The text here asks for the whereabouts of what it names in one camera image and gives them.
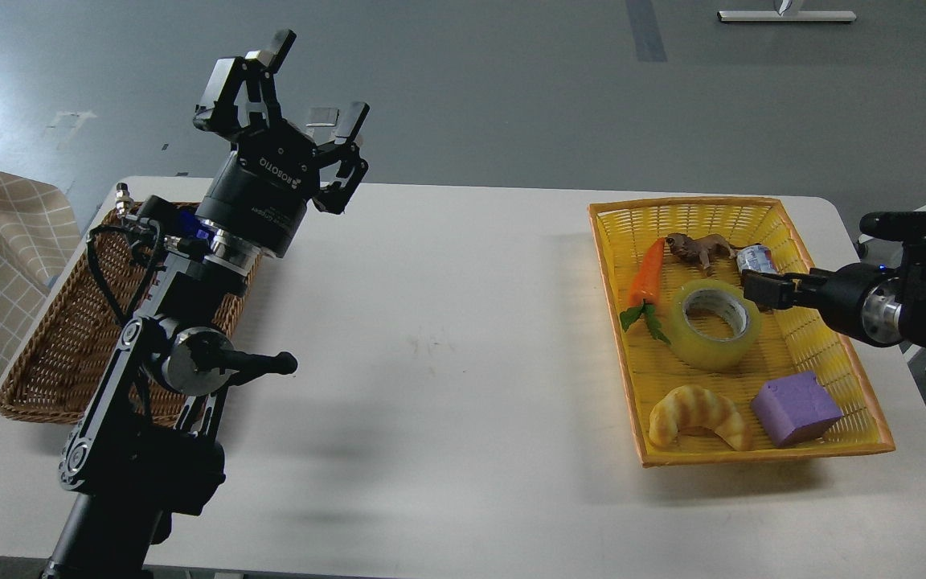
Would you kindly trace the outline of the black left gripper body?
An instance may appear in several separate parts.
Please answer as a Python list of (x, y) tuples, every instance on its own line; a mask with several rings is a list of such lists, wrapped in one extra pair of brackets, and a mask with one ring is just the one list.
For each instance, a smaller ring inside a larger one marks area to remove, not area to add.
[(196, 209), (214, 234), (241, 238), (273, 257), (285, 256), (306, 204), (334, 179), (337, 166), (312, 168), (317, 144), (284, 120), (232, 144), (231, 154)]

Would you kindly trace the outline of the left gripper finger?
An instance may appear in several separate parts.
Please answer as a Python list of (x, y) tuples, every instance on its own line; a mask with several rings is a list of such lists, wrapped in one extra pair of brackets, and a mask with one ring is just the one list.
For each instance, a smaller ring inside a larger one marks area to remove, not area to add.
[(316, 173), (337, 166), (334, 179), (320, 186), (311, 195), (313, 205), (320, 212), (342, 214), (355, 194), (370, 165), (361, 158), (357, 136), (371, 107), (364, 101), (350, 103), (345, 117), (338, 122), (331, 142), (321, 144), (313, 156), (312, 168)]
[(195, 128), (237, 143), (283, 122), (273, 77), (295, 40), (293, 30), (279, 30), (265, 49), (217, 60), (192, 115)]

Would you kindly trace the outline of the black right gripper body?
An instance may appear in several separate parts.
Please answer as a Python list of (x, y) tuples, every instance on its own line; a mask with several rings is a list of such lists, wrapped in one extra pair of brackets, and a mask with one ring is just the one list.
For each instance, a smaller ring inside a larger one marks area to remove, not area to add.
[(903, 304), (898, 297), (900, 275), (872, 264), (849, 264), (837, 271), (812, 268), (819, 277), (816, 309), (834, 332), (871, 346), (895, 346), (904, 341), (898, 327)]

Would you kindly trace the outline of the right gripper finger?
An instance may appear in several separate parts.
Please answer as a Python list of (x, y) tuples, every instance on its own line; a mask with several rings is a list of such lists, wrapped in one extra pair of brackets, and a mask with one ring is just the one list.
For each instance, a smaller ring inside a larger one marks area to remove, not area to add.
[(756, 304), (756, 308), (761, 313), (767, 313), (775, 310), (776, 298), (767, 293), (750, 293), (745, 292), (746, 300)]
[(776, 298), (776, 310), (795, 306), (813, 307), (808, 293), (800, 289), (800, 282), (809, 279), (803, 273), (764, 274), (749, 272), (741, 275), (743, 293), (767, 293)]

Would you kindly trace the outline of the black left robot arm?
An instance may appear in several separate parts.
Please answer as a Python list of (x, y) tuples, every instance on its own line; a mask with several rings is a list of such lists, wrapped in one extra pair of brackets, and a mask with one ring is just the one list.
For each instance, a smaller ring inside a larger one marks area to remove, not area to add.
[(150, 578), (145, 560), (174, 515), (199, 515), (224, 483), (218, 440), (229, 389), (290, 375), (289, 352), (237, 351), (214, 322), (258, 257), (285, 256), (306, 208), (344, 212), (365, 172), (356, 101), (329, 142), (285, 120), (275, 77), (297, 36), (215, 63), (192, 121), (229, 143), (194, 212), (117, 184), (116, 224), (88, 232), (89, 271), (121, 332), (59, 462), (76, 499), (44, 578)]

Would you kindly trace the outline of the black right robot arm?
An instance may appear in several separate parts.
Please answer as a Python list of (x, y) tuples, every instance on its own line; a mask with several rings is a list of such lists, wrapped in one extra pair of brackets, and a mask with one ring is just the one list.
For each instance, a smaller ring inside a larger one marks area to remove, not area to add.
[(899, 243), (900, 264), (784, 274), (749, 270), (742, 274), (744, 296), (776, 310), (811, 308), (834, 332), (871, 346), (907, 341), (926, 347), (926, 211), (868, 213), (860, 230)]

